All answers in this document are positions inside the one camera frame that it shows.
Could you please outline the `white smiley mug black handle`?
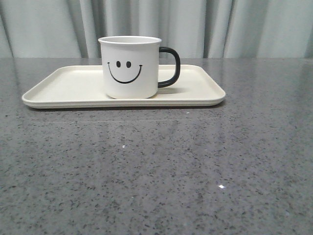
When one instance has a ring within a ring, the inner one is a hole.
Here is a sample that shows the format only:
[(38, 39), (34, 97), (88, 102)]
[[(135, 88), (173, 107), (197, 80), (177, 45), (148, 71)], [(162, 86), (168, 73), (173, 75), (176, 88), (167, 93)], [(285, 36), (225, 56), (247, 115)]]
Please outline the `white smiley mug black handle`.
[[(105, 92), (115, 99), (144, 99), (159, 88), (175, 84), (180, 76), (179, 54), (162, 47), (161, 39), (147, 36), (110, 36), (99, 40)], [(169, 53), (175, 59), (172, 78), (158, 80), (159, 54)]]

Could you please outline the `cream rectangular plastic tray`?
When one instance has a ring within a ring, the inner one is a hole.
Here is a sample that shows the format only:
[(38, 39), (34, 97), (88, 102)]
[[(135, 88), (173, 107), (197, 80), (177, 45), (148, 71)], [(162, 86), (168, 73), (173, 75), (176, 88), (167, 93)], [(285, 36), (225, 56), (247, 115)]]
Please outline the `cream rectangular plastic tray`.
[(104, 92), (101, 65), (67, 66), (54, 71), (23, 96), (24, 104), (36, 109), (106, 107), (214, 106), (225, 91), (194, 65), (182, 65), (178, 81), (146, 99), (112, 99)]

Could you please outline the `pale grey pleated curtain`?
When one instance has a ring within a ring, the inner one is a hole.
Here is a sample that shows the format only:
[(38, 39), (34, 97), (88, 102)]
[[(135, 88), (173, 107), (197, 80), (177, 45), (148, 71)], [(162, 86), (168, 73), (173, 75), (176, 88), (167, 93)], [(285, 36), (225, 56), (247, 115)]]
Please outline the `pale grey pleated curtain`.
[(3, 0), (2, 58), (98, 58), (104, 36), (158, 37), (182, 58), (311, 58), (310, 0)]

